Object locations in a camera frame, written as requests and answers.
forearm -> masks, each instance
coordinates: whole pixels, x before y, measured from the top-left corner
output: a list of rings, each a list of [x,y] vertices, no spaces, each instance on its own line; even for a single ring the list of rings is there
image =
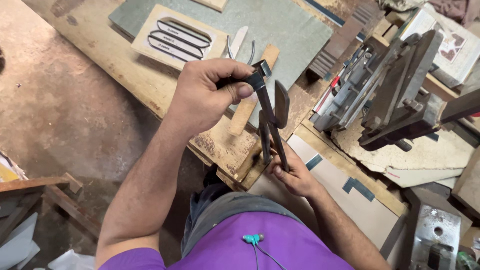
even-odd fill
[[[145,153],[122,183],[105,215],[99,247],[155,234],[168,214],[177,187],[188,135],[166,117]]]
[[[390,269],[377,247],[345,214],[323,186],[307,198],[323,242],[356,270]]]

turquoise earbud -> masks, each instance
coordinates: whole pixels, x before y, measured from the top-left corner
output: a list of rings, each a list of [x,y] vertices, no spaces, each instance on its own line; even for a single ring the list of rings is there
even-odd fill
[[[243,236],[243,240],[247,244],[256,245],[256,244],[258,244],[258,242],[264,240],[264,234],[263,233],[254,234],[254,235],[247,234],[247,235]]]

man's right hand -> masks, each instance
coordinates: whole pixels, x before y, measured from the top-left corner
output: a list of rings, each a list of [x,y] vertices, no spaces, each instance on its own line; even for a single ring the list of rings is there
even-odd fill
[[[287,173],[282,169],[282,162],[278,155],[275,155],[268,165],[268,172],[283,182],[291,194],[307,199],[312,198],[319,189],[324,189],[323,185],[313,177],[297,153],[286,142],[282,141],[282,145],[290,172]]]

workbench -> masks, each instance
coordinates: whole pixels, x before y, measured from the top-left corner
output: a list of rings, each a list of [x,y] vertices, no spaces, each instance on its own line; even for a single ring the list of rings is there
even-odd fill
[[[23,0],[30,8],[57,29],[70,42],[97,63],[115,80],[128,89],[137,99],[147,106],[158,118],[162,119],[170,105],[175,91],[179,72],[159,62],[139,54],[131,49],[131,38],[116,29],[108,19],[123,1],[95,0]],[[330,21],[303,0],[292,0],[305,11],[321,20],[334,31],[338,25]],[[354,0],[322,1],[325,8],[342,20],[354,12],[357,2]],[[373,27],[365,29],[367,34]],[[350,58],[360,45],[354,40],[338,62]],[[341,65],[332,68],[332,73],[339,72]],[[330,81],[319,80],[308,83],[302,74],[288,90],[290,112],[287,126],[280,130],[280,135],[288,139],[294,132],[304,140],[316,138],[312,144],[318,145],[322,154],[341,170],[354,174],[359,181],[375,193],[377,199],[400,216],[406,211],[405,206],[390,192],[379,186],[365,175],[346,155],[342,155],[323,134],[318,133],[307,120],[312,107],[329,86]],[[240,136],[227,132],[231,112],[226,112],[211,130],[201,133],[190,140],[188,148],[206,165],[218,165],[217,175],[236,190],[248,190],[264,169],[258,162],[258,153],[254,151],[260,145],[255,130],[246,128]]]

gray pants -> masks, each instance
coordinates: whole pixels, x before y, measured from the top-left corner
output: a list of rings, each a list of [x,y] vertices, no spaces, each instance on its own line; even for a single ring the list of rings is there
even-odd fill
[[[245,192],[232,192],[224,183],[211,184],[200,194],[193,193],[190,197],[190,214],[185,222],[180,246],[182,258],[187,256],[198,240],[215,225],[243,212],[276,213],[302,223],[285,207],[270,199]]]

